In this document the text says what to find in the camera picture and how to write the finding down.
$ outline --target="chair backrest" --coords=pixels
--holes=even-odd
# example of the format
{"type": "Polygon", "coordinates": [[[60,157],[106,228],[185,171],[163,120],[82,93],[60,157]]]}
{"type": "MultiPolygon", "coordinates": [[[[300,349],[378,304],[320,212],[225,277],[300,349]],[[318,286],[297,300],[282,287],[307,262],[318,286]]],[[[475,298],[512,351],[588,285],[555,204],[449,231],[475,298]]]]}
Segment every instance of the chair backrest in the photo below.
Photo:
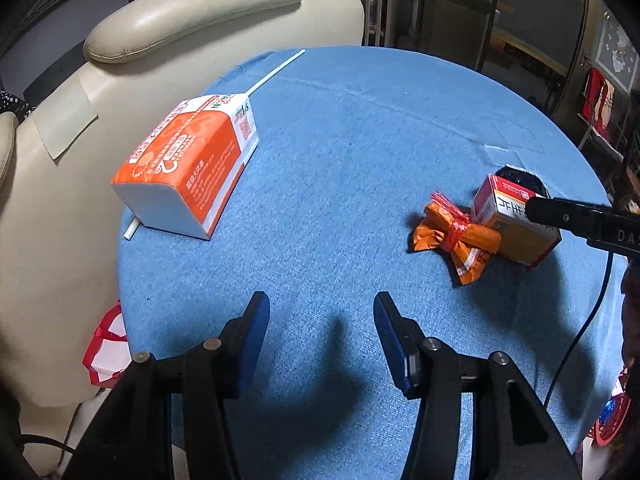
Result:
{"type": "Polygon", "coordinates": [[[12,112],[0,114],[0,189],[14,156],[18,118],[12,112]]]}
{"type": "MultiPolygon", "coordinates": [[[[136,0],[95,27],[88,62],[18,127],[0,191],[0,373],[18,399],[95,391],[81,360],[118,299],[110,179],[136,145],[233,66],[358,45],[363,24],[359,0],[136,0]]],[[[0,116],[0,140],[14,127],[0,116]]]]}

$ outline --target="orange bag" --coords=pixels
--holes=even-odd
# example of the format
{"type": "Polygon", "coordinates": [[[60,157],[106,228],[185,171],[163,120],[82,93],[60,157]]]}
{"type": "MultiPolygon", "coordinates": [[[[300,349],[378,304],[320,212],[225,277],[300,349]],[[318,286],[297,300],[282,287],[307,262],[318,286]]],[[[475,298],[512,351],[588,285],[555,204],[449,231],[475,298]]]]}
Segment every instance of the orange bag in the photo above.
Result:
{"type": "Polygon", "coordinates": [[[471,223],[471,217],[453,205],[442,193],[431,195],[425,218],[414,230],[414,251],[441,248],[450,253],[463,285],[482,274],[489,256],[500,247],[500,233],[471,223]]]}

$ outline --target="screw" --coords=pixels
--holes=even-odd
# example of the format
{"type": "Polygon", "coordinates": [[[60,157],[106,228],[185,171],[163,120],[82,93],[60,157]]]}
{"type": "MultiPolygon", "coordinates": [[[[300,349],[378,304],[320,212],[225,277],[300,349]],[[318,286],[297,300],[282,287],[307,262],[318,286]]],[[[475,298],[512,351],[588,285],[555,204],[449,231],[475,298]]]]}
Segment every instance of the screw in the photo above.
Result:
{"type": "Polygon", "coordinates": [[[510,361],[510,359],[504,352],[494,352],[494,361],[499,365],[505,365],[510,361]]]}
{"type": "Polygon", "coordinates": [[[222,346],[222,341],[217,337],[210,337],[209,339],[205,339],[204,343],[202,343],[205,350],[217,350],[222,346]]]}
{"type": "Polygon", "coordinates": [[[133,354],[133,361],[136,363],[145,363],[146,361],[149,361],[149,359],[151,358],[151,354],[149,352],[136,352],[135,354],[133,354]]]}
{"type": "Polygon", "coordinates": [[[436,351],[442,347],[442,343],[440,342],[439,339],[436,339],[434,337],[428,337],[422,342],[422,346],[424,346],[427,350],[436,351]]]}

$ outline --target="red and white box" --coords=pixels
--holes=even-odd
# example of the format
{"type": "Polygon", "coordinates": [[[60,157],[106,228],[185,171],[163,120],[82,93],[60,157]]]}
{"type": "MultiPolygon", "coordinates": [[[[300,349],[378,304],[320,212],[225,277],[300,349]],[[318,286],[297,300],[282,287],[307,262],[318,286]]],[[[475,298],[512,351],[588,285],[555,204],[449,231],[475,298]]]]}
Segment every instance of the red and white box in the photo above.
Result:
{"type": "Polygon", "coordinates": [[[532,196],[519,184],[489,175],[474,198],[471,219],[502,235],[498,254],[527,267],[539,264],[562,240],[560,230],[530,221],[524,214],[532,196]]]}
{"type": "Polygon", "coordinates": [[[93,386],[113,388],[130,362],[129,343],[118,302],[95,329],[82,364],[89,370],[89,380],[93,386]]]}

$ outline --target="blue tablecloth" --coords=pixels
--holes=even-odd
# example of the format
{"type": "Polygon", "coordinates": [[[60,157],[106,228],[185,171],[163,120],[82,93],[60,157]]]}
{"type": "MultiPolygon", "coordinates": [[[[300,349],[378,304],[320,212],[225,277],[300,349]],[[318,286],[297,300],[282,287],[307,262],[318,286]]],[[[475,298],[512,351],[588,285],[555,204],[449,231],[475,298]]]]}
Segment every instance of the blue tablecloth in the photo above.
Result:
{"type": "MultiPolygon", "coordinates": [[[[206,93],[245,91],[291,54],[251,60],[206,93]]],[[[606,254],[564,232],[535,269],[494,256],[476,283],[456,286],[448,256],[409,253],[408,238],[432,191],[469,204],[506,163],[537,173],[553,196],[606,202],[562,132],[497,82],[385,48],[309,50],[251,101],[260,144],[211,240],[141,227],[121,240],[119,263],[131,351],[158,358],[217,335],[254,290],[269,295],[254,385],[227,405],[242,477],[400,478],[418,402],[392,384],[372,318],[379,290],[458,352],[508,352],[543,397],[606,254]]],[[[550,407],[571,450],[620,371],[624,269],[617,256],[550,407]]],[[[459,478],[469,427],[465,412],[459,478]]]]}

